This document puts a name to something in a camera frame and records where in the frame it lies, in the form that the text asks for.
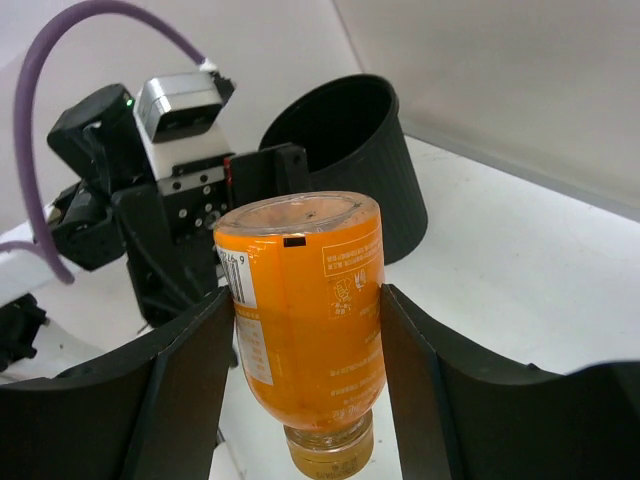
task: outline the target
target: black cylindrical cup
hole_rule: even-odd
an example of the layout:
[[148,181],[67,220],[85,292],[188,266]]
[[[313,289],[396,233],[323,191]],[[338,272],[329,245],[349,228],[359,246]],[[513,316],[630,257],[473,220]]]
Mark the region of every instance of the black cylindrical cup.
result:
[[344,77],[293,103],[260,144],[304,147],[315,190],[359,192],[375,199],[382,214],[385,264],[408,255],[428,223],[398,110],[398,96],[384,78]]

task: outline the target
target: bottle label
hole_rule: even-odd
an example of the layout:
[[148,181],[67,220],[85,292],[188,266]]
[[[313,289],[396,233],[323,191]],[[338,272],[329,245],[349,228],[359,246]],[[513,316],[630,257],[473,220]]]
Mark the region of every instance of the bottle label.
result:
[[218,256],[236,302],[249,308],[258,308],[253,287],[249,254],[217,247]]
[[[328,286],[330,319],[358,321],[359,317],[378,318],[379,272],[382,259],[382,234],[375,230],[349,242],[322,247],[324,276]],[[379,329],[369,332],[365,343]]]
[[260,320],[252,320],[236,313],[236,328],[245,371],[256,380],[273,385]]

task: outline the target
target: bottle cap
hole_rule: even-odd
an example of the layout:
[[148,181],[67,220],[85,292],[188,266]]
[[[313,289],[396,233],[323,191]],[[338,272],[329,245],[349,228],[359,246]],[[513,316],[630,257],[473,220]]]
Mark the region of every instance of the bottle cap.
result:
[[342,480],[364,468],[373,452],[373,417],[367,412],[347,430],[301,432],[285,427],[287,444],[298,470],[314,480]]
[[297,193],[230,211],[216,225],[229,235],[266,236],[332,232],[379,215],[378,204],[353,192]]

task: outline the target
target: upside-down bottle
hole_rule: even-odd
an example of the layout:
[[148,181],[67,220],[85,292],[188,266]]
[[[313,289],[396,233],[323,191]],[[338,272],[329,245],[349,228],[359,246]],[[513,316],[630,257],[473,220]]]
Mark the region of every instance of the upside-down bottle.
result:
[[284,424],[295,465],[315,479],[357,473],[385,383],[378,204],[348,192],[277,197],[232,210],[214,235],[245,375]]

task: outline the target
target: white backdrop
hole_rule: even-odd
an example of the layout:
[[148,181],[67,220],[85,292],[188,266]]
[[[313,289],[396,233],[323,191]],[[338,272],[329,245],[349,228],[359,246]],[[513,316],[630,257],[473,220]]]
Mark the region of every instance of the white backdrop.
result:
[[[0,229],[25,219],[11,140],[13,90],[24,52],[38,30],[73,0],[0,2]],[[137,0],[169,21],[233,78],[238,89],[220,123],[236,151],[256,148],[277,114],[311,88],[358,71],[330,0]],[[108,83],[136,91],[149,77],[192,68],[156,32],[124,17],[89,19],[60,41],[45,66],[35,109],[36,163],[45,199],[74,181],[46,146],[67,107]],[[71,288],[52,284],[37,297],[92,343],[111,348],[141,322],[122,262],[82,275]]]
[[335,1],[406,132],[640,220],[640,2]]

